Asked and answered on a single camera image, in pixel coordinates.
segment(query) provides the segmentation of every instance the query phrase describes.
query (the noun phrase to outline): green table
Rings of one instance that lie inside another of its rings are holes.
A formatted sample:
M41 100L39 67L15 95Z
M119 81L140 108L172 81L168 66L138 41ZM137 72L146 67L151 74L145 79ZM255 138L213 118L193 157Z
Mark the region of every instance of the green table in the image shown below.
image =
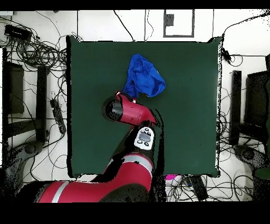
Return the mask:
M73 176L100 174L129 130L102 117L101 106L122 90L133 54L152 62L165 79L158 96L138 103L156 108L165 125L165 174L217 176L218 45L197 42L71 42Z

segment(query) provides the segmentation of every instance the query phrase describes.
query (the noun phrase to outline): blue fabric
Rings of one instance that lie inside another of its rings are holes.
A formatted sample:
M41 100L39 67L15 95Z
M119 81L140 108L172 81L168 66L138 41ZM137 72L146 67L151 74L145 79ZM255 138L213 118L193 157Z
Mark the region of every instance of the blue fabric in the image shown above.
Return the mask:
M154 97L165 89L165 81L154 65L140 54L131 57L127 83L123 92L133 98L139 97L139 92Z

